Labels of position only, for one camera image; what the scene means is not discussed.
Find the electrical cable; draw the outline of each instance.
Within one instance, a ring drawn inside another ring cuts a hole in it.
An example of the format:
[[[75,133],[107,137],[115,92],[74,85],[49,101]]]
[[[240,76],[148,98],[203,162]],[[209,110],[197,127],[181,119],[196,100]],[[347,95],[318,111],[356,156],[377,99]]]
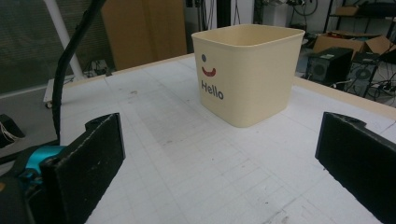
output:
[[[238,0],[235,0],[235,13],[233,15],[233,24],[235,25],[236,15],[238,15],[238,22],[241,24],[241,19],[239,18]]]
[[[297,10],[296,6],[293,6],[293,11],[295,11],[295,12],[296,12],[297,14],[299,14],[300,16],[311,16],[312,14],[314,14],[314,13],[317,11],[317,9],[318,9],[318,0],[315,1],[315,7],[314,7],[314,9],[312,9],[312,11],[309,12],[309,13],[306,13],[305,11],[304,11],[304,12],[299,12],[299,11]]]
[[[61,104],[65,72],[79,43],[93,23],[95,16],[100,12],[105,1],[91,0],[91,4],[84,13],[80,25],[77,27],[76,32],[71,37],[64,53],[58,61],[52,92],[52,119],[58,142],[61,140]]]
[[[214,7],[215,7],[215,0],[211,0],[210,1],[209,19],[208,19],[208,22],[207,22],[208,29],[210,29],[210,30],[212,29]]]
[[[206,0],[201,0],[201,12],[202,12],[202,27],[204,27],[204,30],[207,30],[207,24],[206,24]]]
[[[352,81],[352,79],[347,80],[347,81],[335,82],[335,83],[333,83],[332,85],[330,85],[329,87],[337,88],[337,84],[345,84],[345,83],[349,83],[349,82],[351,82],[351,81]]]
[[[304,9],[303,9],[303,11],[304,11],[304,21],[305,21],[304,31],[306,31],[308,29],[308,22],[306,21],[305,10],[306,10],[306,5],[304,5]]]
[[[353,90],[353,93],[354,93],[355,95],[359,95],[359,93],[356,91],[356,86],[353,86],[352,90]]]
[[[385,53],[389,53],[390,52],[390,50],[393,48],[393,46],[394,46],[395,44],[394,43],[392,43],[392,42],[389,42],[389,47],[388,47],[388,49],[387,50],[385,50],[385,52],[383,53],[383,54],[385,54]]]
[[[45,143],[43,145],[40,145],[37,148],[43,147],[43,146],[58,146],[58,145],[59,145],[59,142],[57,140],[55,140],[55,141],[51,141],[51,142]],[[18,151],[18,152],[14,152],[14,153],[6,155],[4,157],[1,157],[0,158],[0,165],[6,164],[8,162],[15,161],[21,155],[22,152],[23,152],[23,150],[22,151]]]
[[[198,16],[198,32],[202,31],[202,24],[201,24],[201,9],[200,9],[200,0],[195,1],[195,7],[197,8],[197,16]]]
[[[394,73],[392,75],[392,77],[388,80],[382,80],[382,81],[378,81],[376,83],[372,83],[371,86],[369,87],[369,89],[375,88],[375,93],[374,95],[372,95],[370,92],[367,91],[367,94],[371,97],[373,97],[374,101],[376,102],[378,100],[378,97],[381,96],[381,93],[385,93],[388,97],[393,97],[392,102],[389,105],[393,105],[394,102],[396,101],[396,92],[394,92],[393,94],[391,92],[388,92],[386,90],[384,90],[384,87],[387,87],[387,85],[389,85],[390,82],[390,86],[391,86],[391,80],[396,76],[396,73]]]
[[[355,82],[358,80],[358,78],[357,77],[355,77],[355,79],[353,80],[353,82],[350,84],[350,85],[346,85],[346,90],[344,90],[345,92],[349,92],[349,89],[352,87],[352,90],[356,93],[356,90],[355,90],[355,86],[353,85],[353,84],[355,84]]]
[[[291,12],[289,27],[291,27],[291,23],[293,22],[293,17],[294,17],[294,10]]]

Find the plastic container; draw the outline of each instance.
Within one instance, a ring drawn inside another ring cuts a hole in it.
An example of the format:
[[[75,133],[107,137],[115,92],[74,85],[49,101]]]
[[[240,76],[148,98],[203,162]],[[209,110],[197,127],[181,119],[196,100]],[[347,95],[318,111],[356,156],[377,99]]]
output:
[[[201,104],[241,128],[283,110],[303,35],[256,24],[192,34]]]

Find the black equipment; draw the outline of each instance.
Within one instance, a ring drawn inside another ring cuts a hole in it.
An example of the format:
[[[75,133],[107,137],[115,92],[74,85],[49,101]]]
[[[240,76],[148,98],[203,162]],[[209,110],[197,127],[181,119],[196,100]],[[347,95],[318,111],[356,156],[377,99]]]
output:
[[[381,54],[379,59],[384,63],[396,64],[396,49]]]
[[[216,9],[217,9],[218,28],[230,26],[231,0],[218,0],[216,3]]]
[[[14,137],[23,138],[24,134],[12,118],[0,115],[0,148],[15,142]]]
[[[365,123],[325,112],[315,157],[383,223],[396,223],[396,145]]]
[[[0,177],[0,222],[85,223],[125,158],[120,115],[85,124],[67,147],[29,147]]]
[[[356,53],[350,65],[349,74],[346,77],[349,80],[345,85],[346,92],[361,97],[366,96],[378,67],[378,58],[379,54],[376,53]]]
[[[308,58],[305,78],[343,90],[353,49],[329,48]]]

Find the black cable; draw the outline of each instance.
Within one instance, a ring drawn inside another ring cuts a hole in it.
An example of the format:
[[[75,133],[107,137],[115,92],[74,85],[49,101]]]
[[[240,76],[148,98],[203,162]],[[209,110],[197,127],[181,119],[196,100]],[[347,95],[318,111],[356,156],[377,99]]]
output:
[[[306,21],[306,14],[305,14],[305,10],[306,10],[306,5],[304,6],[304,21],[305,21],[305,27],[304,27],[304,31],[306,31],[308,29],[308,22]]]
[[[209,9],[209,18],[207,19],[207,27],[206,30],[212,29],[212,21],[213,21],[213,7],[215,5],[215,0],[210,0],[210,9]]]
[[[81,42],[87,30],[90,28],[93,19],[102,8],[105,1],[106,0],[91,0],[91,4],[86,13],[84,13],[80,25],[71,37],[69,44],[58,61],[58,67],[56,69],[55,79],[53,81],[52,93],[52,119],[58,141],[61,140],[61,104],[62,92],[64,88],[64,76],[67,65],[69,65],[79,43]]]
[[[201,12],[202,12],[202,27],[204,27],[204,30],[207,30],[207,24],[206,24],[206,0],[201,0]]]
[[[235,24],[236,14],[238,15],[239,24],[241,24],[241,19],[239,18],[238,0],[235,0],[235,13],[233,15],[233,24]]]
[[[317,11],[317,9],[318,9],[318,0],[316,0],[316,2],[315,2],[314,9],[311,12],[309,12],[309,13],[306,13],[305,11],[304,12],[299,12],[297,10],[296,6],[293,6],[293,11],[295,11],[300,16],[311,16],[312,14],[314,14]]]
[[[349,92],[349,89],[352,87],[352,90],[356,93],[356,91],[355,91],[355,86],[353,85],[353,84],[355,84],[355,82],[358,80],[358,78],[357,77],[355,77],[355,79],[352,81],[352,83],[348,86],[347,84],[346,84],[346,90],[344,90],[345,92]]]
[[[356,86],[353,86],[352,90],[355,95],[359,95],[359,92],[356,91]]]
[[[48,143],[36,146],[35,148],[39,148],[39,147],[43,147],[43,146],[59,146],[59,141],[58,140],[50,141]],[[5,157],[0,158],[0,165],[15,161],[21,155],[21,153],[23,151],[26,151],[26,149],[22,150],[22,151],[14,152],[12,154],[9,154],[9,155],[6,155]]]
[[[202,26],[202,17],[201,17],[201,0],[195,0],[195,7],[197,8],[197,16],[198,16],[198,31],[201,32],[203,29]]]
[[[293,22],[293,17],[294,17],[294,10],[291,12],[289,27],[291,27],[291,23]]]
[[[376,98],[379,97],[379,96],[381,95],[381,92],[380,92],[380,89],[379,89],[379,88],[376,88],[376,89],[375,89],[375,92],[374,92],[374,95],[372,95],[369,91],[367,91],[367,94],[368,94],[369,96],[373,97],[373,100],[376,102]]]
[[[394,46],[395,44],[394,43],[392,43],[392,42],[389,42],[389,48],[387,49],[387,50],[385,50],[385,52],[384,53],[382,53],[382,54],[386,54],[386,53],[389,53],[390,52],[390,50],[393,48],[393,46]]]
[[[383,84],[383,83],[388,83],[389,82],[389,80],[382,80],[382,81],[378,81],[378,82],[376,82],[376,83],[371,83],[371,87],[373,87],[374,85],[381,85],[381,84]]]
[[[393,73],[393,75],[390,77],[389,82],[391,82],[393,80],[393,78],[395,77],[396,73]]]

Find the black shelf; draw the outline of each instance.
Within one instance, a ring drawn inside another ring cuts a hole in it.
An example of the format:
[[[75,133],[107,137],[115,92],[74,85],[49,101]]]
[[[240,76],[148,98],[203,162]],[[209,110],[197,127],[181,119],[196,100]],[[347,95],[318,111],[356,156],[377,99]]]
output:
[[[325,25],[324,25],[324,29],[323,29],[323,34],[327,32],[327,26],[329,24],[329,18],[333,17],[333,18],[338,18],[336,30],[339,29],[342,18],[367,19],[366,28],[364,29],[364,33],[367,32],[367,29],[368,29],[369,24],[370,24],[370,20],[386,20],[386,21],[390,21],[390,26],[389,26],[388,33],[387,33],[387,38],[390,37],[390,35],[392,33],[392,30],[393,30],[393,28],[395,26],[395,17],[381,17],[381,16],[378,16],[378,17],[374,16],[373,17],[373,16],[364,16],[364,15],[353,15],[353,16],[335,15],[335,14],[331,14],[331,12],[332,12],[332,3],[333,3],[333,0],[331,0],[330,3],[329,3],[329,9],[328,9],[328,12],[327,12],[327,17],[326,17],[326,21],[325,21]]]

